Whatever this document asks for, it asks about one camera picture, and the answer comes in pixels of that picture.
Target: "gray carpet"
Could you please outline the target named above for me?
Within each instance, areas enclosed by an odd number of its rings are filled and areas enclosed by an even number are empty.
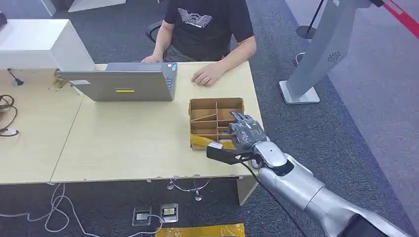
[[[310,168],[329,189],[417,236],[328,78],[316,85],[321,103],[284,104],[277,83],[292,73],[295,54],[308,47],[295,34],[296,21],[284,0],[248,1],[248,5],[258,45],[251,69],[270,138],[278,139],[283,151]],[[106,63],[133,61],[151,53],[152,44],[142,31],[146,25],[162,19],[163,12],[164,7],[154,0],[129,0],[124,5],[71,14],[59,12],[55,17],[71,19],[95,63]],[[74,201],[86,231],[102,236],[122,237],[141,230],[130,226],[135,206],[152,204],[157,211],[160,203],[173,201],[180,206],[180,221],[174,226],[241,222],[247,236],[300,236],[260,188],[246,205],[239,207],[234,179],[213,180],[203,190],[201,202],[196,202],[190,193],[169,191],[166,185],[167,181],[73,183],[67,185],[67,194]],[[193,186],[188,180],[182,181],[182,185]],[[41,215],[48,211],[53,188],[45,184],[1,186],[0,210],[10,213],[28,210]],[[324,236],[317,224],[283,203],[308,236]],[[63,209],[70,214],[68,204],[64,203]],[[82,236],[72,214],[70,218],[69,227],[60,234],[47,233],[42,222],[2,218],[0,236]],[[61,216],[54,215],[51,228],[59,228],[63,221]]]

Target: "laptop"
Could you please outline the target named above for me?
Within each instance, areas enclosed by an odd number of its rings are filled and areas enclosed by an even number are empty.
[[[93,101],[172,101],[176,63],[109,63],[105,71],[62,71]]]

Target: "floor socket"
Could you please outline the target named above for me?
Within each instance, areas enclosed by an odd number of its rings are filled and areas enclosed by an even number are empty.
[[[151,224],[151,206],[139,206],[134,208],[132,226],[149,226]]]
[[[164,223],[177,222],[179,220],[179,205],[177,203],[162,204],[160,216]]]

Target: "white cable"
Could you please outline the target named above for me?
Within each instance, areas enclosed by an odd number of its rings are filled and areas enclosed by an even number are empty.
[[[199,190],[201,190],[201,189],[203,189],[203,188],[205,188],[209,183],[210,183],[210,181],[211,181],[211,179],[212,178],[210,178],[210,179],[208,179],[208,182],[206,183],[206,184],[204,184],[204,185],[202,185],[202,186],[200,186],[200,187],[198,187],[198,188],[194,188],[194,189],[184,189],[184,188],[182,188],[182,187],[179,187],[179,186],[177,186],[174,182],[175,182],[175,180],[172,180],[172,179],[170,179],[170,181],[171,181],[171,183],[177,188],[177,189],[179,189],[179,190],[181,190],[181,191],[184,191],[184,192],[195,192],[195,191],[199,191]]]
[[[58,188],[61,185],[63,185],[63,193],[61,195],[59,195],[59,196],[57,196],[57,197],[54,198],[55,193],[57,192]],[[66,213],[64,213],[63,211],[61,211],[60,209],[58,209],[58,206],[60,205],[60,203],[63,200],[63,198],[67,199],[68,202],[70,203],[71,209],[73,210],[73,214],[74,214],[74,216],[75,216],[75,218],[77,220],[77,223],[79,224],[79,227],[82,230],[83,234],[85,234],[87,236],[92,236],[92,237],[101,237],[101,236],[97,236],[95,234],[87,233],[86,231],[84,231],[83,225],[80,222],[80,219],[79,219],[79,217],[78,217],[78,215],[76,213],[76,210],[74,209],[73,202],[71,201],[71,199],[68,196],[65,195],[65,184],[63,184],[63,183],[58,184],[57,187],[55,188],[54,192],[52,193],[52,197],[51,197],[51,210],[49,211],[49,213],[45,214],[44,216],[41,216],[41,217],[39,217],[37,219],[33,219],[33,220],[30,218],[30,215],[31,215],[30,213],[11,214],[11,215],[8,215],[8,214],[0,214],[0,217],[27,216],[26,219],[28,221],[30,221],[30,222],[39,221],[39,220],[42,220],[43,218],[47,217],[47,219],[45,221],[45,225],[44,225],[46,231],[51,232],[51,233],[57,233],[57,232],[60,232],[63,229],[65,229],[68,226],[69,222],[70,222],[70,218],[68,217],[68,215]],[[49,223],[49,220],[51,218],[51,215],[54,213],[54,211],[58,211],[59,213],[63,214],[66,217],[66,219],[67,219],[67,222],[64,225],[64,227],[60,228],[59,230],[51,230],[47,226],[48,223]],[[133,235],[130,235],[128,237],[134,237],[134,236],[137,236],[137,235],[140,235],[140,234],[155,234],[155,233],[159,232],[162,229],[163,222],[164,222],[163,218],[161,218],[160,216],[157,216],[157,215],[152,215],[152,214],[149,214],[148,216],[159,218],[159,220],[160,220],[160,227],[156,231],[153,231],[153,232],[138,232],[138,233],[133,234]]]

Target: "graphic print on t-shirt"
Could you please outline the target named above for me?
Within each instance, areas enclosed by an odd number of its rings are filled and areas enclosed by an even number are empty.
[[[180,14],[180,17],[182,17],[182,21],[185,24],[193,25],[199,28],[203,28],[208,25],[209,22],[212,21],[212,16],[208,15],[199,15],[197,13],[188,13],[187,10],[178,8],[177,11]]]

